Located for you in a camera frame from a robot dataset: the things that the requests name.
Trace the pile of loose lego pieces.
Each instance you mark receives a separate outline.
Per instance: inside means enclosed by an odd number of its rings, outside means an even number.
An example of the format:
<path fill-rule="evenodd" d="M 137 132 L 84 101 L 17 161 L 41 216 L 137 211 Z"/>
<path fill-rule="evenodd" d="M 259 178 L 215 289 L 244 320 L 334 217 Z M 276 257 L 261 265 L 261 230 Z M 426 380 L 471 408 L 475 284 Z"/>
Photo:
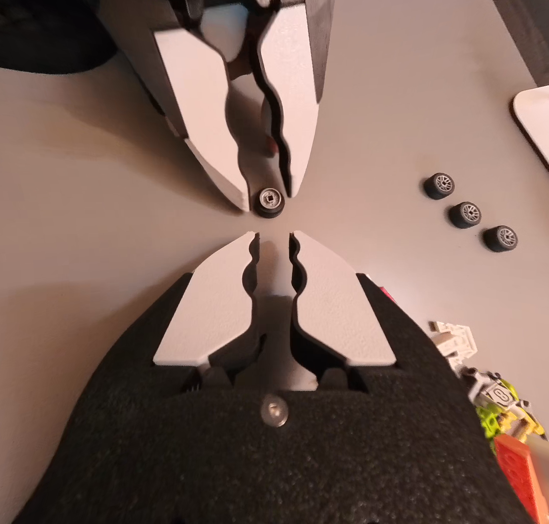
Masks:
<path fill-rule="evenodd" d="M 477 406 L 486 407 L 488 404 L 493 404 L 485 396 L 485 391 L 494 381 L 505 384 L 517 398 L 517 403 L 520 400 L 526 400 L 521 398 L 516 388 L 497 372 L 469 367 L 466 365 L 467 359 L 461 360 L 451 357 L 445 358 L 445 360 L 457 378 L 464 384 L 468 399 L 473 404 L 474 409 Z M 508 409 L 502 409 L 515 415 L 517 403 Z M 548 484 L 543 478 L 541 464 L 536 465 L 534 462 L 532 446 L 527 443 L 530 439 L 539 439 L 541 442 L 546 441 L 539 436 L 531 435 L 526 443 L 520 442 L 511 436 L 511 432 L 517 423 L 518 420 L 512 424 L 509 432 L 492 440 L 487 440 L 501 470 L 532 519 L 537 523 L 548 523 Z"/>

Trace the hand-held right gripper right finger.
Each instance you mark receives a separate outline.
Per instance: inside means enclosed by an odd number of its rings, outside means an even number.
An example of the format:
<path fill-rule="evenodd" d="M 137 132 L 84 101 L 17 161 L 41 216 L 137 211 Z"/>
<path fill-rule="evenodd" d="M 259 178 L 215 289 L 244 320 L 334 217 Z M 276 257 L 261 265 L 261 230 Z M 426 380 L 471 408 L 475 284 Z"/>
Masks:
<path fill-rule="evenodd" d="M 292 287 L 291 353 L 314 375 L 327 369 L 387 367 L 395 354 L 346 260 L 303 231 L 289 237 Z"/>

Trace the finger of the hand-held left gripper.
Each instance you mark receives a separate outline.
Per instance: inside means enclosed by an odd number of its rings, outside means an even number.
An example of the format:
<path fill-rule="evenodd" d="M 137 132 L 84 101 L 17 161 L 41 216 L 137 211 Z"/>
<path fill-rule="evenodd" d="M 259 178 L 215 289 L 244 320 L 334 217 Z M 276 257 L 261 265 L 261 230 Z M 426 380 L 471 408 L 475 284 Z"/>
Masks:
<path fill-rule="evenodd" d="M 184 28 L 156 31 L 155 41 L 187 146 L 217 189 L 239 210 L 249 212 L 249 186 L 227 122 L 229 80 L 222 54 Z"/>
<path fill-rule="evenodd" d="M 305 3 L 282 6 L 272 15 L 258 39 L 257 62 L 267 132 L 278 150 L 286 194 L 294 198 L 305 177 L 319 114 Z"/>

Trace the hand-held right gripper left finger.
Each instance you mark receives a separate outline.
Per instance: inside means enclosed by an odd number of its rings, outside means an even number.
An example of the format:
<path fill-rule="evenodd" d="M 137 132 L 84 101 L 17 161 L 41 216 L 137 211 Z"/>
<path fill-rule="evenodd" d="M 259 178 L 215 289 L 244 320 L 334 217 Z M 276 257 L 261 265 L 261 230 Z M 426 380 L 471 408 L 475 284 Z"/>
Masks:
<path fill-rule="evenodd" d="M 196 267 L 154 355 L 155 365 L 219 366 L 237 374 L 256 360 L 259 242 L 259 233 L 246 232 Z"/>

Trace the small black lego wheel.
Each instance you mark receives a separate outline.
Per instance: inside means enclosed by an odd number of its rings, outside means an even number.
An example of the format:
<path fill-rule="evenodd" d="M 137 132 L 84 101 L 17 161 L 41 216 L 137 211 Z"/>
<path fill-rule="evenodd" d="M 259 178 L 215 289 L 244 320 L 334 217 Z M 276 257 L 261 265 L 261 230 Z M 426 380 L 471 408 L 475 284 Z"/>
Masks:
<path fill-rule="evenodd" d="M 518 245 L 518 235 L 509 226 L 500 225 L 483 232 L 484 245 L 492 252 L 509 252 Z"/>

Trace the person's left hand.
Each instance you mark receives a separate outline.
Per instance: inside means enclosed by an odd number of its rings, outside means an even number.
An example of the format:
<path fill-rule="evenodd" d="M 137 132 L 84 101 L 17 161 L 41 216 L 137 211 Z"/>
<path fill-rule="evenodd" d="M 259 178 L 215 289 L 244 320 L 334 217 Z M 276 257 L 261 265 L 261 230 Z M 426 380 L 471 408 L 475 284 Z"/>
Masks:
<path fill-rule="evenodd" d="M 272 113 L 266 97 L 263 98 L 258 116 L 252 117 L 249 143 L 255 152 L 263 153 L 267 158 L 278 155 L 278 144 L 272 135 Z"/>

